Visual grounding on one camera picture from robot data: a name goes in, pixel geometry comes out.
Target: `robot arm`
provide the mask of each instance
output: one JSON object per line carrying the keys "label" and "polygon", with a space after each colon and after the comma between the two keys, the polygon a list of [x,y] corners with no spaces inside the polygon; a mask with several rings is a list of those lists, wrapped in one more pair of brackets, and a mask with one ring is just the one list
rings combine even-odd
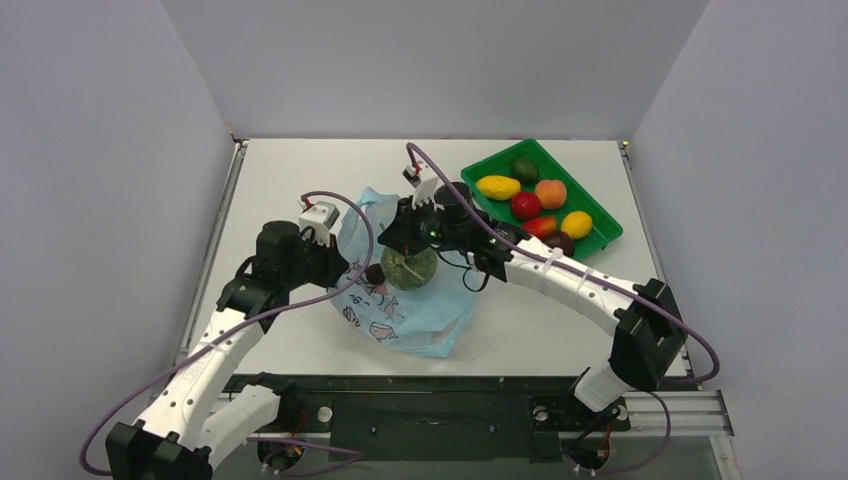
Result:
{"label": "robot arm", "polygon": [[[571,394],[581,409],[577,414],[608,416],[611,405],[623,393],[657,388],[682,347],[685,334],[637,302],[586,282],[586,275],[601,275],[678,314],[664,283],[651,279],[643,286],[593,272],[561,257],[561,251],[548,248],[526,232],[477,211],[511,243],[552,260],[542,263],[513,252],[471,221],[451,192],[444,187],[435,190],[435,174],[425,167],[404,172],[416,186],[416,193],[399,201],[395,221],[379,236],[379,243],[407,255],[425,248],[459,251],[481,272],[552,297],[613,336],[609,360],[589,367],[572,385]],[[454,186],[470,201],[466,185]],[[218,309],[195,349],[250,317],[288,305],[289,293],[301,285],[336,285],[348,269],[335,237],[329,233],[338,211],[323,202],[307,207],[300,225],[271,222],[263,227],[256,256],[248,259],[224,288]],[[553,260],[565,262],[584,275],[551,268]],[[235,401],[208,416],[226,381],[273,320],[262,320],[215,345],[197,362],[180,370],[132,426],[117,424],[106,440],[113,478],[209,480],[213,469],[248,435],[279,419],[286,410],[285,402],[281,402],[285,392],[265,386],[245,389]]]}

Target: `gray wall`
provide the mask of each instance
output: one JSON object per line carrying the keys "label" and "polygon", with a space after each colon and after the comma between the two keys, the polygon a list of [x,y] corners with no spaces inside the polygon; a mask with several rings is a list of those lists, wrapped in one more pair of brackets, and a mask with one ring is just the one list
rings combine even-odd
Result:
{"label": "gray wall", "polygon": [[839,0],[713,0],[632,143],[748,479],[848,471],[846,24]]}
{"label": "gray wall", "polygon": [[629,138],[707,0],[163,0],[242,137]]}
{"label": "gray wall", "polygon": [[0,66],[2,477],[91,478],[83,436],[173,358],[232,142],[156,0],[4,0]]}

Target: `white table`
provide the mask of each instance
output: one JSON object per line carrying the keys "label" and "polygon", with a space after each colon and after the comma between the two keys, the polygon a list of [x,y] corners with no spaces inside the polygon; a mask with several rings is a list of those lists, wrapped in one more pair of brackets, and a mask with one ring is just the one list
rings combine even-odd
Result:
{"label": "white table", "polygon": [[[401,176],[407,140],[250,140],[220,236],[193,340],[206,327],[215,301],[256,235],[270,220],[297,221],[299,195],[330,190],[356,200],[366,186],[408,195]],[[513,140],[415,141],[456,180],[467,165],[516,143]],[[624,162],[615,142],[543,141],[541,144],[624,227],[624,235],[586,263],[610,275],[645,282],[657,276]],[[338,205],[342,214],[347,206]],[[293,292],[292,303],[322,294]],[[523,287],[493,280],[468,330],[447,359],[397,353],[378,345],[330,305],[280,315],[242,361],[237,373],[301,375],[576,376],[606,358],[612,339],[577,312]],[[670,375],[686,373],[682,359]]]}

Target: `plastic tray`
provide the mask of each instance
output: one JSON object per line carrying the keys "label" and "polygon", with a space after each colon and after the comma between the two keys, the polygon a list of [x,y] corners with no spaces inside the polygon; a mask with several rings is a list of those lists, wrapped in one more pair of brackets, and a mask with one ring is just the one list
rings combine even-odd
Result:
{"label": "plastic tray", "polygon": [[[565,204],[556,210],[542,210],[540,216],[553,216],[557,219],[557,225],[562,224],[566,215],[575,211],[583,210],[592,217],[592,232],[589,235],[574,242],[574,259],[581,260],[592,253],[609,245],[610,242],[620,237],[624,232],[621,225],[612,218],[604,208],[589,195],[574,177],[568,174],[536,140],[528,138],[521,142],[498,152],[491,157],[468,166],[462,170],[462,179],[471,187],[474,200],[480,208],[492,217],[521,226],[523,222],[512,216],[509,210],[509,201],[490,200],[477,189],[477,180],[487,175],[510,176],[509,164],[519,157],[527,157],[539,167],[539,180],[560,180],[565,184],[568,191]],[[532,192],[535,185],[522,186],[522,190]]]}

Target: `light blue plastic bag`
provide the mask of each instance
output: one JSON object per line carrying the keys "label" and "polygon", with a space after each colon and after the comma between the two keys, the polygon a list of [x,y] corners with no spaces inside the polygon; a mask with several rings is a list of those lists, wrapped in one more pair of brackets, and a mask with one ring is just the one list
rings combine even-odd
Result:
{"label": "light blue plastic bag", "polygon": [[[367,188],[358,205],[374,229],[374,253],[371,264],[378,263],[383,247],[377,236],[394,220],[397,195],[380,195]],[[350,262],[350,270],[339,284],[350,281],[361,268],[368,252],[368,234],[359,216],[352,210],[342,219],[338,235],[339,252]],[[465,265],[456,252],[442,254],[448,261]],[[403,291],[385,282],[369,284],[363,275],[357,284],[330,301],[347,321],[359,327],[365,335],[381,345],[403,352],[447,357],[457,337],[471,321],[477,294],[462,283],[463,269],[439,262],[432,280],[421,288]],[[466,280],[472,288],[480,284],[480,274],[468,272]]]}

